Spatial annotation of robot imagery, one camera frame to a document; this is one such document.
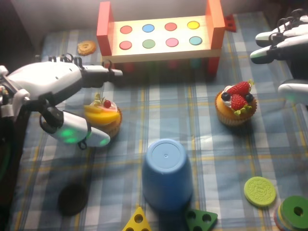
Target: plaid tablecloth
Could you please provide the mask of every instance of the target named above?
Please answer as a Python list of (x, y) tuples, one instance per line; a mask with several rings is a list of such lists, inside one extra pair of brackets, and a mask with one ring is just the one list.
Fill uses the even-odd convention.
[[(103, 95), (123, 111), (123, 124), (108, 148), (81, 151), (47, 135), (33, 114), (12, 207), (10, 230), (120, 231), (142, 206), (153, 231), (183, 230), (175, 216), (155, 213), (141, 188), (141, 160), (148, 146), (161, 138), (180, 141), (193, 172), (191, 207), (218, 214), (215, 230), (278, 230), (273, 210), (290, 195), (308, 196), (308, 117), (302, 105), (287, 104), (277, 95), (291, 78), (285, 62), (256, 65), (249, 54), (258, 49), (256, 34), (269, 28), (262, 13), (235, 15), (237, 33), (226, 32), (216, 79), (203, 81), (200, 70), (154, 71), (139, 76), (139, 84), (117, 87), (106, 83)], [(95, 31), (65, 31), (46, 37), (48, 55), (77, 53), (77, 44), (94, 40)], [(99, 64), (99, 50), (83, 63)], [(177, 83), (165, 81), (177, 78)], [(214, 98), (226, 85), (253, 79), (258, 108), (241, 129), (228, 129), (216, 116)], [(82, 89), (59, 105), (82, 113), (97, 89)], [(271, 180), (275, 204), (263, 210), (247, 202), (244, 184), (253, 176)], [(89, 190), (86, 208), (63, 218), (57, 210), (60, 190), (72, 182)]]

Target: green triangle block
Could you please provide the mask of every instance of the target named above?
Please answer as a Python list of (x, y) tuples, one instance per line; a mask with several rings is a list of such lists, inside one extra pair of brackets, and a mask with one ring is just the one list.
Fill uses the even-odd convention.
[(185, 219), (189, 231), (208, 231), (211, 230), (216, 222), (218, 215), (201, 210), (188, 209), (185, 212)]

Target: fruit cupcake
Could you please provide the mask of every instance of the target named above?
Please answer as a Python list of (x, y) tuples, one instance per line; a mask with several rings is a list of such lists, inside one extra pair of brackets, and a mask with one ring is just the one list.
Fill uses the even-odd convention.
[(225, 125), (238, 126), (256, 112), (257, 102), (250, 94), (252, 81), (226, 86), (215, 98), (218, 119)]
[(93, 127), (107, 133), (110, 138), (116, 136), (119, 132), (122, 112), (114, 102), (104, 97), (101, 98), (101, 95), (97, 93), (95, 100), (90, 105), (85, 105), (84, 110), (86, 120)]

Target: blue cup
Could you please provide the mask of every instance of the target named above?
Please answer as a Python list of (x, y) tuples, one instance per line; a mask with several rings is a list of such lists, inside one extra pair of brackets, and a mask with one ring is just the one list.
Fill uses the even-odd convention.
[(192, 179), (189, 158), (179, 142), (162, 139), (151, 144), (143, 159), (142, 188), (154, 209), (183, 208), (193, 193)]

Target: robotic hand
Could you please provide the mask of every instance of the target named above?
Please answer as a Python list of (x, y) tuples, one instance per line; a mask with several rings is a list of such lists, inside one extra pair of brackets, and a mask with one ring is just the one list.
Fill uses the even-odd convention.
[(81, 88), (100, 88), (104, 82), (121, 78), (123, 73), (102, 65), (82, 65), (80, 57), (71, 57), (69, 60), (62, 56), (64, 62), (56, 62), (54, 57), (53, 62), (29, 64), (10, 75), (0, 66), (0, 122), (4, 118), (16, 120), (24, 110), (37, 111), (41, 114), (41, 128), (58, 140), (77, 143), (81, 149), (107, 145), (110, 137), (106, 133), (55, 106)]
[[(293, 16), (281, 19), (277, 29), (260, 33), (256, 43), (264, 47), (250, 54), (255, 64), (268, 64), (276, 60), (305, 60), (308, 52), (308, 16), (298, 9)], [(278, 93), (293, 103), (308, 105), (308, 80), (290, 79), (278, 87)]]

